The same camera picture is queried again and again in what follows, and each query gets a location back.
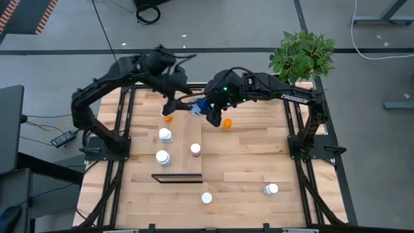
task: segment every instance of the black cable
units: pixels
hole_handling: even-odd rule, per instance
[[[20,137],[21,137],[22,139],[31,140],[31,141],[33,141],[33,142],[37,142],[37,143],[40,143],[40,144],[44,144],[44,145],[46,145],[46,146],[53,146],[52,144],[49,144],[49,143],[46,143],[46,142],[41,142],[41,141],[39,141],[39,140],[28,139],[28,138],[23,137],[23,136],[20,136]]]
[[[157,12],[157,17],[154,20],[146,20],[140,16],[140,12],[147,10],[148,8],[152,8]],[[142,4],[140,6],[136,6],[136,19],[138,20],[138,23],[141,23],[143,25],[150,25],[150,24],[156,23],[158,20],[160,20],[160,18],[161,18],[161,11],[155,5]]]
[[[49,128],[53,128],[53,129],[57,129],[57,130],[59,130],[63,135],[65,134],[65,132],[63,132],[59,127],[54,127],[54,126],[49,126],[49,125],[39,125],[39,124],[33,124],[33,123],[31,123],[31,122],[26,122],[26,124],[28,124],[28,125],[30,125],[30,126],[46,126],[46,127],[49,127]]]
[[[106,41],[108,42],[109,48],[111,49],[112,55],[114,56],[115,63],[118,64],[118,61],[116,60],[114,50],[112,49],[112,46],[111,46],[111,42],[109,42],[108,36],[107,36],[106,31],[104,29],[104,25],[102,24],[101,18],[99,17],[98,9],[96,9],[95,0],[92,0],[92,4],[93,4],[93,8],[95,9],[96,16],[98,17],[99,24],[101,24],[103,34],[105,34]]]
[[[59,118],[59,117],[69,117],[69,116],[72,116],[72,114],[58,115],[58,116],[34,116],[34,115],[26,115],[26,117],[34,117],[34,118]]]
[[[115,3],[114,1],[112,1],[112,0],[110,0],[110,2],[112,2],[112,4],[114,4],[115,6],[117,6],[117,7],[119,7],[119,8],[122,8],[122,9],[124,9],[124,10],[126,10],[126,11],[128,11],[129,13],[131,13],[131,14],[134,14],[134,12],[132,12],[132,11],[130,11],[130,10],[128,10],[128,9],[126,9],[125,7],[123,7],[123,6],[121,6],[121,5],[118,5],[118,3]]]
[[[86,174],[87,173],[87,171],[89,171],[89,169],[91,169],[93,166],[95,166],[97,163],[98,163],[99,161],[95,161],[94,163],[92,163],[86,170],[85,170],[85,172],[83,173],[83,174]],[[20,203],[20,204],[18,204],[18,206],[21,206],[21,205],[23,205],[23,204],[25,204],[26,202],[28,202],[28,201],[30,201],[31,199],[33,199],[33,198],[37,198],[37,197],[39,197],[39,196],[41,196],[41,195],[45,195],[45,194],[48,194],[48,193],[51,193],[51,192],[54,192],[54,191],[56,191],[56,190],[62,190],[62,189],[65,189],[65,188],[67,188],[67,187],[69,187],[69,186],[71,186],[71,185],[74,185],[74,184],[68,184],[67,186],[64,186],[64,187],[61,187],[61,188],[55,188],[55,189],[52,189],[52,190],[49,190],[49,191],[46,191],[46,192],[43,192],[43,193],[40,193],[40,194],[38,194],[38,195],[35,195],[35,196],[33,196],[33,197],[29,197],[26,201],[23,201],[22,203]]]

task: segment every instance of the wooden tabletop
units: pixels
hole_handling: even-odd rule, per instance
[[[114,127],[119,96],[117,89],[102,99],[98,119],[109,128]],[[164,103],[157,93],[136,90],[131,154],[125,164],[116,228],[147,228],[150,223],[156,228],[261,228],[263,223],[270,223],[270,227],[305,226],[281,100],[247,102],[223,112],[223,118],[232,119],[230,131],[215,128],[201,118],[202,184],[160,184],[151,177],[158,166],[155,154]],[[302,105],[301,110],[306,120],[307,106]],[[174,113],[173,122],[184,124],[182,114]],[[323,127],[318,132],[324,133]],[[321,197],[338,218],[347,221],[334,167],[317,160],[313,165]],[[99,162],[85,174],[78,202],[82,214],[89,214],[101,197],[106,166],[107,162]],[[279,192],[264,195],[263,187],[270,183],[276,183]],[[204,192],[213,196],[208,205],[201,201]],[[316,223],[313,201],[308,197]],[[76,215],[74,225],[82,221]]]

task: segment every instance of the green leaves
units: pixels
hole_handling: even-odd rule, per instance
[[[281,81],[296,82],[297,79],[325,77],[333,69],[331,58],[334,40],[325,39],[324,34],[316,35],[304,31],[294,34],[283,32],[285,38],[280,48],[270,56],[269,69],[280,73]]]
[[[277,64],[273,66],[273,72],[277,73],[280,72],[280,70],[282,70],[282,64]]]

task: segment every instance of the black floor stripe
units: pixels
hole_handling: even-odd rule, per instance
[[[114,49],[115,54],[140,54],[151,49]],[[273,53],[274,48],[194,48],[194,49],[168,49],[173,53]],[[414,48],[372,48],[359,49],[363,54],[374,53],[414,53]],[[353,48],[334,49],[336,54],[356,54]],[[27,56],[27,55],[102,55],[112,54],[110,49],[75,49],[75,50],[0,50],[0,56]]]
[[[295,4],[295,8],[296,8],[296,13],[298,14],[298,19],[299,19],[299,22],[300,22],[300,28],[301,28],[301,30],[304,30],[306,33],[308,33],[308,29],[306,27],[305,17],[303,16],[302,7],[300,5],[300,0],[294,0],[294,4]],[[360,52],[367,52],[368,50],[370,50],[371,52],[384,51],[384,49],[360,49]],[[355,49],[335,49],[335,52],[336,53],[338,53],[338,52],[356,53],[357,51]],[[323,85],[322,85],[322,81],[321,81],[320,78],[315,80],[315,84],[316,84],[317,90],[323,90]],[[326,110],[328,112],[328,115],[330,116],[331,114],[329,112],[329,108],[327,108]],[[337,141],[332,119],[328,120],[328,122],[325,124],[325,127],[327,129],[328,135],[330,135],[331,137],[334,137],[335,141]],[[340,185],[343,205],[345,207],[345,211],[346,211],[346,214],[347,214],[348,223],[350,225],[358,226],[358,222],[356,220],[356,215],[355,215],[353,202],[352,202],[352,199],[351,199],[351,193],[349,191],[348,181],[347,181],[347,177],[346,177],[346,174],[345,174],[345,168],[343,167],[342,157],[337,156],[337,158],[335,158],[335,161],[336,161],[336,169],[335,169],[336,170],[336,176],[338,178],[338,182],[339,182],[339,185]]]

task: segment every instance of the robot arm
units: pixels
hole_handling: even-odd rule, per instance
[[[248,71],[242,77],[233,72],[233,69]],[[314,135],[320,124],[328,121],[326,102],[321,93],[312,89],[293,87],[282,83],[275,76],[266,73],[252,73],[241,67],[224,70],[217,73],[207,83],[204,90],[204,103],[200,106],[201,113],[206,115],[207,121],[215,127],[221,123],[221,111],[229,107],[252,100],[272,100],[275,98],[288,100],[309,107],[309,117],[303,130],[299,132],[299,145],[304,151],[313,148]]]
[[[174,99],[176,91],[192,94],[186,85],[185,70],[178,64],[172,74],[163,73],[167,68],[170,70],[175,65],[176,58],[176,56],[167,53],[162,46],[147,54],[120,58],[112,64],[103,77],[94,78],[90,85],[73,93],[71,111],[74,126],[92,131],[105,142],[110,151],[121,152],[123,146],[119,133],[107,129],[97,120],[89,105],[118,87],[128,87],[136,82],[142,82],[153,91],[168,98],[162,114],[169,115],[176,109],[190,110],[187,105],[180,104]]]

